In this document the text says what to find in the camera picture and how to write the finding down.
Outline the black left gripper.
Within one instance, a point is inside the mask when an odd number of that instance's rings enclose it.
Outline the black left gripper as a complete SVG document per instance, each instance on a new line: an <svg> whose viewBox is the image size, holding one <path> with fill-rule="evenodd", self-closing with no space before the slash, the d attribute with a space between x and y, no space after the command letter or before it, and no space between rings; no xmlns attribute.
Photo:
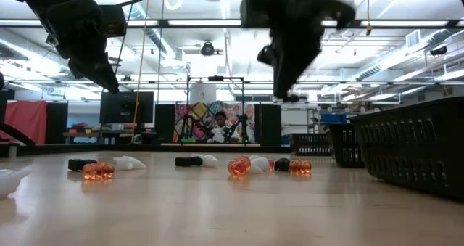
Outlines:
<svg viewBox="0 0 464 246"><path fill-rule="evenodd" d="M102 10L93 0L71 0L46 11L50 33L57 40L59 55L69 59L75 78L87 78L110 93L118 93L119 83L104 52Z"/></svg>

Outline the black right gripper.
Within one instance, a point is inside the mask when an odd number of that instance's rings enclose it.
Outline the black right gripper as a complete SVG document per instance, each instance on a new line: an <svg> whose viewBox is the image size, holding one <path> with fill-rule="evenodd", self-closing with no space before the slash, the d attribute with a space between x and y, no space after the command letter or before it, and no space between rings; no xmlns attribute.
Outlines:
<svg viewBox="0 0 464 246"><path fill-rule="evenodd" d="M273 68L273 95L288 98L291 87L320 54L320 39L324 34L322 21L329 17L336 22L337 30L343 30L355 20L356 8L347 0L270 0L268 17L272 41L260 50L257 61ZM286 86L280 52L299 40L303 40L311 52L287 53Z"/></svg>

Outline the black flat monitor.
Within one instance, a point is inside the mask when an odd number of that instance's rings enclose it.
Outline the black flat monitor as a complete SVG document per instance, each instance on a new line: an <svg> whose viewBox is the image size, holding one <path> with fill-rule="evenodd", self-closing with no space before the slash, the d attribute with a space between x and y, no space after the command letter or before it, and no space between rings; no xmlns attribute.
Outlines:
<svg viewBox="0 0 464 246"><path fill-rule="evenodd" d="M153 92L103 92L100 104L100 123L152 123Z"/></svg>

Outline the black upright panel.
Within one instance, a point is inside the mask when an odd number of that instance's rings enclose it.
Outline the black upright panel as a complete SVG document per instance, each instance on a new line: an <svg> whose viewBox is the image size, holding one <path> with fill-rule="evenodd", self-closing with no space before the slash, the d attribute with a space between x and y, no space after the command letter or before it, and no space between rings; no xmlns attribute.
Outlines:
<svg viewBox="0 0 464 246"><path fill-rule="evenodd" d="M67 131L68 103L48 102L46 105L46 144L64 144Z"/></svg>
<svg viewBox="0 0 464 246"><path fill-rule="evenodd" d="M154 107L154 130L163 142L173 140L175 125L175 105L156 104Z"/></svg>
<svg viewBox="0 0 464 246"><path fill-rule="evenodd" d="M254 107L255 141L266 147L281 146L281 106L259 103Z"/></svg>

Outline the dark background desk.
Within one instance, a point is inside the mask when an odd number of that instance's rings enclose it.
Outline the dark background desk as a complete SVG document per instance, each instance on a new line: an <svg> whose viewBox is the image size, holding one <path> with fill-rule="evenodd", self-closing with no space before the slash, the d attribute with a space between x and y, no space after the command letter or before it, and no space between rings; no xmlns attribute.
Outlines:
<svg viewBox="0 0 464 246"><path fill-rule="evenodd" d="M97 144L129 144L133 139L128 131L71 131L62 135L67 144L74 144L76 138L95 138Z"/></svg>

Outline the blue storage bin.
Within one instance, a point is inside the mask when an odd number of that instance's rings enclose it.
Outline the blue storage bin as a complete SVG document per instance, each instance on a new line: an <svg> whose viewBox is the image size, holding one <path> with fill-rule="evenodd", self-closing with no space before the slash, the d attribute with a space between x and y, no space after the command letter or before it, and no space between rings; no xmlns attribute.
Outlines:
<svg viewBox="0 0 464 246"><path fill-rule="evenodd" d="M321 124L345 124L347 122L346 114L322 114L320 116Z"/></svg>

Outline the black plastic mesh basket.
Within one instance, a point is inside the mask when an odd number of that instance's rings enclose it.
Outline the black plastic mesh basket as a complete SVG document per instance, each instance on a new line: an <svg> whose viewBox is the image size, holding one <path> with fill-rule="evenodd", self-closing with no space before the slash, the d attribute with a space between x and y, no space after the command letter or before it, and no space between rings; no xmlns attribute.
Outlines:
<svg viewBox="0 0 464 246"><path fill-rule="evenodd" d="M338 166L365 168L365 161L352 124L330 124L327 137L332 157Z"/></svg>
<svg viewBox="0 0 464 246"><path fill-rule="evenodd" d="M371 176L464 202L464 97L364 114L350 122Z"/></svg>
<svg viewBox="0 0 464 246"><path fill-rule="evenodd" d="M329 156L331 154L326 134L291 134L291 151L299 156Z"/></svg>

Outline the person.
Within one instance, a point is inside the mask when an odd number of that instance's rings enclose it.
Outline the person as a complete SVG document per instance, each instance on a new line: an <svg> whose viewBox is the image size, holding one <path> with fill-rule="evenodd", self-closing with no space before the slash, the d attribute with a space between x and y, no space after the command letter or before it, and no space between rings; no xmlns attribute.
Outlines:
<svg viewBox="0 0 464 246"><path fill-rule="evenodd" d="M207 138L207 143L238 143L241 141L237 129L227 127L226 114L222 111L215 114L217 127L211 130L211 137Z"/></svg>

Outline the red curtain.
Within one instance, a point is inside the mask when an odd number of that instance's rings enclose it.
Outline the red curtain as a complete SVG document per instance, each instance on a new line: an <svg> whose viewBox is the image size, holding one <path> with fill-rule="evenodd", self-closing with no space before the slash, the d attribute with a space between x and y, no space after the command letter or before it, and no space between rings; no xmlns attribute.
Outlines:
<svg viewBox="0 0 464 246"><path fill-rule="evenodd" d="M47 103L46 101L8 102L4 122L22 132L36 144L45 144Z"/></svg>

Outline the white box fixture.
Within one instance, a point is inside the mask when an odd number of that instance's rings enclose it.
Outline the white box fixture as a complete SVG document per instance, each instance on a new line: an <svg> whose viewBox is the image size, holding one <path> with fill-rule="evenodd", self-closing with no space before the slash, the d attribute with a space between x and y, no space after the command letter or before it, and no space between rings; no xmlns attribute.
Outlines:
<svg viewBox="0 0 464 246"><path fill-rule="evenodd" d="M212 103L217 101L217 86L211 83L195 83L189 89L190 103Z"/></svg>

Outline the white ceiling vent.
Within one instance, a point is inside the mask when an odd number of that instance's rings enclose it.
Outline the white ceiling vent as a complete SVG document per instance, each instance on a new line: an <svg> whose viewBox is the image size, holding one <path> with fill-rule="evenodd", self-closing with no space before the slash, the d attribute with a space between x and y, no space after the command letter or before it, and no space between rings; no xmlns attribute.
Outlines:
<svg viewBox="0 0 464 246"><path fill-rule="evenodd" d="M422 36L421 36L420 29L416 29L413 32L405 36L405 42L406 42L408 49L420 45L421 41L422 41Z"/></svg>

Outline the black metal stand frame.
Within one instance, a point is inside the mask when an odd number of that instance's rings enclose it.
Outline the black metal stand frame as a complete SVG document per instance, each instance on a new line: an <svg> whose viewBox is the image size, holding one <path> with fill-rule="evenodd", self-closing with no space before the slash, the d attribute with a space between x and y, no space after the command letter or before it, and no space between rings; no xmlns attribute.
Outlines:
<svg viewBox="0 0 464 246"><path fill-rule="evenodd" d="M189 115L189 105L190 105L190 101L189 101L189 89L190 89L190 81L192 80L196 80L196 83L198 82L202 82L203 79L206 79L208 80L210 83L214 83L214 82L223 82L223 81L229 81L231 84L235 84L235 81L239 80L241 81L241 92L242 92L242 97L244 97L244 84L245 84L245 80L243 77L228 77L228 76L222 76L222 75L213 75L213 76L208 76L208 77L191 77L190 75L187 76L187 79L186 79L186 95L187 95L187 99L186 99L186 116ZM245 104L244 104L244 100L241 101L241 115L243 114L246 114L245 113Z"/></svg>

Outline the black metal table frame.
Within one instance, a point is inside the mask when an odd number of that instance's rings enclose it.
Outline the black metal table frame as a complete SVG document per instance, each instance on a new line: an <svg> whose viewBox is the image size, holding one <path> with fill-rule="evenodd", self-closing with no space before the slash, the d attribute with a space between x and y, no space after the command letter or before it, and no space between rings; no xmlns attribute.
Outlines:
<svg viewBox="0 0 464 246"><path fill-rule="evenodd" d="M45 144L19 146L18 155L45 155L74 152L212 152L212 153L291 153L290 147L269 147L259 144Z"/></svg>

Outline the colourful patterned wall panel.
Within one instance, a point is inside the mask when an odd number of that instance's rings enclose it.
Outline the colourful patterned wall panel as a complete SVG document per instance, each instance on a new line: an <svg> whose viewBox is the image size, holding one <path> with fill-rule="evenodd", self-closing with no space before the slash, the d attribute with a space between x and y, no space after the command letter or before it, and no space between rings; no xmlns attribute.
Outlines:
<svg viewBox="0 0 464 246"><path fill-rule="evenodd" d="M224 112L227 117L226 125L231 127L237 117L241 115L241 103L227 103L216 101L212 103L190 103L188 116L186 116L186 104L175 105L175 125L174 125L174 142L200 142L205 141L211 130L217 127L215 114ZM254 112L253 104L245 103L245 113L248 116L247 133L249 143L255 143L254 137ZM237 132L240 136L241 126L238 126Z"/></svg>

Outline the black curved bracket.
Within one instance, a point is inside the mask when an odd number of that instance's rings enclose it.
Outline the black curved bracket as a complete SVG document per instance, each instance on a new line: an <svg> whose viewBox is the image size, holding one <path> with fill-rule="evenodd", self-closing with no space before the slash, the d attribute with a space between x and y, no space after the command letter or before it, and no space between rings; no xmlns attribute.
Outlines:
<svg viewBox="0 0 464 246"><path fill-rule="evenodd" d="M19 142L22 142L26 146L35 146L36 143L26 136L23 132L17 130L13 126L10 126L6 123L0 123L0 131L5 132L6 134L10 135L14 139L18 140Z"/></svg>

